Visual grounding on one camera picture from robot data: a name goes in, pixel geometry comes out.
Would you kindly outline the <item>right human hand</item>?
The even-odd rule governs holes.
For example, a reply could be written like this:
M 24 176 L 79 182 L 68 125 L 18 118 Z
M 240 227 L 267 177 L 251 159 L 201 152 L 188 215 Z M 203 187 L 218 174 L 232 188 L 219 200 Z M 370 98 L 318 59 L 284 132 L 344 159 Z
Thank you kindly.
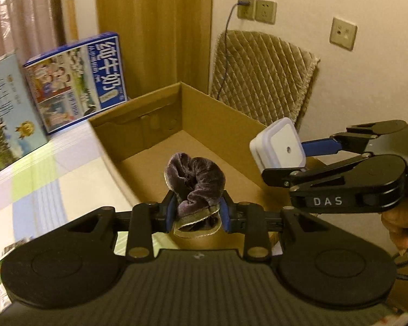
M 408 250 L 408 198 L 397 207 L 383 212 L 381 221 L 399 254 L 404 255 Z

